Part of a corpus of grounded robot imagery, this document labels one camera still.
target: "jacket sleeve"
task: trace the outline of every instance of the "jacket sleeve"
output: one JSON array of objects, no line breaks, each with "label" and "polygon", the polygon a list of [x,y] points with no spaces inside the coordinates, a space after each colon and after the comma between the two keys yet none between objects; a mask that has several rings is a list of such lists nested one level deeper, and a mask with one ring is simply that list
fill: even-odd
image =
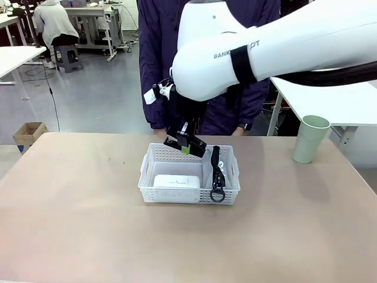
[{"label": "jacket sleeve", "polygon": [[159,15],[153,0],[139,0],[139,45],[141,99],[145,119],[152,129],[163,129],[163,100],[146,105],[143,94],[163,79],[161,64],[161,29]]},{"label": "jacket sleeve", "polygon": [[41,10],[40,7],[36,7],[34,10],[34,20],[35,20],[35,24],[37,25],[37,34],[41,34],[44,30],[44,23],[41,18],[40,10]]},{"label": "jacket sleeve", "polygon": [[[279,18],[280,0],[264,0],[258,27],[273,22]],[[269,92],[270,79],[267,78],[244,89],[241,102],[239,123],[253,124],[259,115],[262,105]]]}]

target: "white plastic basket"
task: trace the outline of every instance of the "white plastic basket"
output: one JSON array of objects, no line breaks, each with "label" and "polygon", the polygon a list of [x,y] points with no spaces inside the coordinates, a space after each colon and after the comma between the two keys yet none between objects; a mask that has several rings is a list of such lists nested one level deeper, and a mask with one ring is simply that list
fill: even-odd
[{"label": "white plastic basket", "polygon": [[145,202],[201,203],[232,205],[240,190],[237,159],[231,146],[220,146],[220,155],[226,160],[229,183],[232,189],[224,189],[225,199],[215,203],[210,198],[211,189],[182,187],[153,187],[154,178],[159,174],[198,176],[203,185],[201,158],[187,155],[160,143],[151,143],[140,169],[138,187]]}]

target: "stool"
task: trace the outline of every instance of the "stool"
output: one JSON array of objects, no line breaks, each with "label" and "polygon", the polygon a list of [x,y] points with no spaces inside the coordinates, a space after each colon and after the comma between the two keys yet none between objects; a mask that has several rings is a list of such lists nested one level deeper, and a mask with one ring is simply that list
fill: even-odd
[{"label": "stool", "polygon": [[[59,60],[57,57],[57,51],[59,51],[61,55],[61,59]],[[54,46],[54,54],[55,54],[58,71],[60,70],[59,67],[64,68],[64,71],[66,73],[71,73],[73,68],[77,68],[77,67],[81,67],[82,69],[84,68],[82,66],[80,59],[78,58],[78,53],[74,44]]]}]

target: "wall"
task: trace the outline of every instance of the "wall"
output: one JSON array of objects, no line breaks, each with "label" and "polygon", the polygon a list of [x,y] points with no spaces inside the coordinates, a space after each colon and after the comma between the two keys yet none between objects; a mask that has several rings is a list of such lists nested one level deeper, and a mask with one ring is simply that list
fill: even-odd
[{"label": "wall", "polygon": [[[121,0],[122,4],[124,5],[119,7],[119,13],[122,17],[122,29],[123,30],[137,30],[138,29],[138,11],[136,0]],[[129,10],[132,18],[134,18],[136,25],[134,24],[130,14],[127,12],[126,8]]]}]

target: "green cup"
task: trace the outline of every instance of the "green cup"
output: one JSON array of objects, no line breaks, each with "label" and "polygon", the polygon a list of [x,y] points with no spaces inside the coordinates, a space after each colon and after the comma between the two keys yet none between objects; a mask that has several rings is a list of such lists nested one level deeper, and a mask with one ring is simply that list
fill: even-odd
[{"label": "green cup", "polygon": [[326,136],[330,122],[325,118],[309,115],[302,118],[299,134],[293,152],[293,160],[299,163],[310,163],[316,154],[320,142]]}]

